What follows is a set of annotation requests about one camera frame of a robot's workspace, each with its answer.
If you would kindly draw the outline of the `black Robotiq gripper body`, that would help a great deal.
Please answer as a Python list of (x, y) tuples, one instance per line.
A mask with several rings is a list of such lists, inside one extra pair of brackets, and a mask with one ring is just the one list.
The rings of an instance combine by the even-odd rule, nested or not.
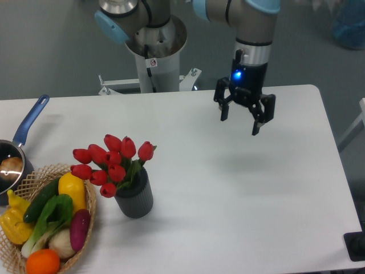
[(229, 79), (229, 99), (244, 107), (258, 107), (266, 70), (267, 63), (244, 64), (241, 58), (235, 57)]

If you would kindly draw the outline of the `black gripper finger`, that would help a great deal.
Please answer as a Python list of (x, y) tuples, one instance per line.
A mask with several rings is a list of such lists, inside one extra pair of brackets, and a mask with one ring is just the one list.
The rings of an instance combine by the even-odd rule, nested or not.
[(259, 129), (274, 118), (276, 96), (261, 94), (249, 103), (249, 111), (254, 118), (252, 135), (259, 133)]
[(218, 103), (221, 110), (220, 121), (225, 121), (228, 118), (229, 103), (233, 100), (230, 92), (231, 84), (227, 77), (221, 78), (217, 81), (213, 100)]

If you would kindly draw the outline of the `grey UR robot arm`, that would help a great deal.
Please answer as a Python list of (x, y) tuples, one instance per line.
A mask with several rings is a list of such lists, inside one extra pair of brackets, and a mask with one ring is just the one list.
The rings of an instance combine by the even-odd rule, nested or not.
[[(229, 104), (249, 109), (253, 135), (274, 117), (275, 96), (262, 93), (279, 1), (193, 1), (194, 12), (236, 31), (228, 77), (217, 81), (214, 101), (226, 120)], [(169, 1), (100, 1), (94, 18), (110, 40), (135, 56), (142, 93), (180, 90), (180, 51), (187, 30), (171, 13)]]

